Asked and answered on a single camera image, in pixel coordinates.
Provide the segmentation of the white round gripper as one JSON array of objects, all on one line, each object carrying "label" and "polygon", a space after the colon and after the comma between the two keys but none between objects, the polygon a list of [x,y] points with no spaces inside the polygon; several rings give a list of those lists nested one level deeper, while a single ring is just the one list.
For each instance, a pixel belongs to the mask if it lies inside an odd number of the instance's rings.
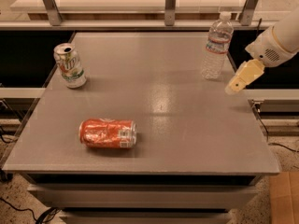
[{"label": "white round gripper", "polygon": [[243,62],[239,66],[225,87],[227,94],[236,94],[242,91],[264,73],[265,67],[277,67],[295,55],[294,51],[286,50],[278,41],[274,27],[269,27],[259,34],[253,42],[245,47],[245,51],[253,59]]}]

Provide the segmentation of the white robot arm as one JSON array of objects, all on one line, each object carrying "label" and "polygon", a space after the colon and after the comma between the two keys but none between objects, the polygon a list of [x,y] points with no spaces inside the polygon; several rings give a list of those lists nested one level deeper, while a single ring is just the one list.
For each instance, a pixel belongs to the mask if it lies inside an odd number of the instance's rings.
[{"label": "white robot arm", "polygon": [[251,56],[243,62],[230,79],[225,92],[236,94],[258,79],[265,68],[277,67],[299,51],[299,8],[267,28],[245,47]]}]

